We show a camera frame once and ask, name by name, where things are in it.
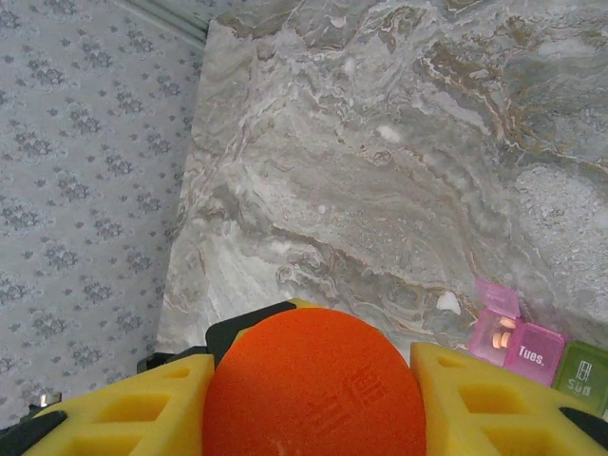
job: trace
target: marble wall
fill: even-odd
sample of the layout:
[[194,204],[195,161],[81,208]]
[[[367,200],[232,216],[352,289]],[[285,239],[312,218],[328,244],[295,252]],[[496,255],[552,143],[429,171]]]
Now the marble wall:
[[475,276],[608,345],[605,2],[256,5],[208,37],[161,348],[290,296],[462,347]]

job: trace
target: black plastic part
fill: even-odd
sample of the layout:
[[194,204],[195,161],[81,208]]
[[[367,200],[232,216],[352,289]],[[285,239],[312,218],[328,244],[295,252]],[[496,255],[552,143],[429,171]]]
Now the black plastic part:
[[195,345],[194,347],[190,347],[182,351],[181,353],[174,354],[164,364],[172,363],[173,361],[177,361],[178,359],[186,358],[192,354],[209,354],[209,350],[204,345]]
[[560,412],[563,416],[574,423],[577,428],[595,440],[601,447],[608,450],[608,423],[575,408],[562,407]]
[[150,356],[137,363],[137,373],[150,371],[158,366],[162,366],[167,362],[167,359],[174,355],[174,353],[152,353]]
[[269,316],[280,314],[281,312],[292,311],[295,308],[296,305],[293,302],[283,301],[211,325],[205,334],[205,340],[207,341],[209,352],[214,355],[216,367],[221,361],[221,358],[224,357],[224,354],[230,349],[238,332],[251,328]]
[[0,456],[21,456],[66,418],[67,413],[56,410],[11,427],[0,437]]
[[[31,420],[34,416],[36,416],[38,413],[40,413],[44,409],[45,409],[44,407],[35,406],[34,404],[29,404],[29,406],[28,406],[28,414],[22,416],[19,419],[19,423],[23,423],[25,421]],[[4,436],[7,432],[9,432],[10,430],[12,430],[13,428],[16,428],[17,426],[19,426],[19,423],[17,423],[16,425],[12,425],[12,426],[0,429],[0,438],[2,438],[2,436]]]

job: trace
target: patterned wallpaper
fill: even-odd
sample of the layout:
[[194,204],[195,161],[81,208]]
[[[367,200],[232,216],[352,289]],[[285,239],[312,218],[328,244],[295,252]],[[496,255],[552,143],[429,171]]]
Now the patterned wallpaper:
[[112,1],[0,0],[0,427],[153,351],[201,57]]

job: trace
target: orange ball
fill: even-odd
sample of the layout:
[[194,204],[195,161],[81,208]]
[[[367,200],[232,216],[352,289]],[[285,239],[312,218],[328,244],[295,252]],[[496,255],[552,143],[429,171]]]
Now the orange ball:
[[207,391],[204,456],[424,456],[406,361],[364,321],[329,309],[267,318],[225,354]]

